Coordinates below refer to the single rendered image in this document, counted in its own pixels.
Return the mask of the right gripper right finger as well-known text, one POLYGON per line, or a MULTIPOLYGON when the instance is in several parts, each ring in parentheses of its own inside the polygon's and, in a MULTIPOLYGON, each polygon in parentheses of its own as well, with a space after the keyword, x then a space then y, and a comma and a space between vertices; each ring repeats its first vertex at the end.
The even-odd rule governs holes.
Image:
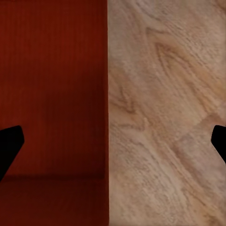
POLYGON ((212 133, 211 142, 226 163, 226 127, 216 125, 212 133))

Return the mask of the storage box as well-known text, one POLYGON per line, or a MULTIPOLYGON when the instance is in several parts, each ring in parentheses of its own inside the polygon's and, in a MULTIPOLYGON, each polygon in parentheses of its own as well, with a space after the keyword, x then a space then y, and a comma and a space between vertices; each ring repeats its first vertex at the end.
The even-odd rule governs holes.
POLYGON ((108 106, 107 0, 0 0, 0 226, 109 225, 108 106))

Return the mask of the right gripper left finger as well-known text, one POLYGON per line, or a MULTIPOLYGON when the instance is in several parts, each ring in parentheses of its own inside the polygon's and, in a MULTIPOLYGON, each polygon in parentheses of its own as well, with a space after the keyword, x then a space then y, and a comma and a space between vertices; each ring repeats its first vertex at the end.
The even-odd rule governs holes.
POLYGON ((0 182, 24 144, 20 125, 0 130, 0 182))

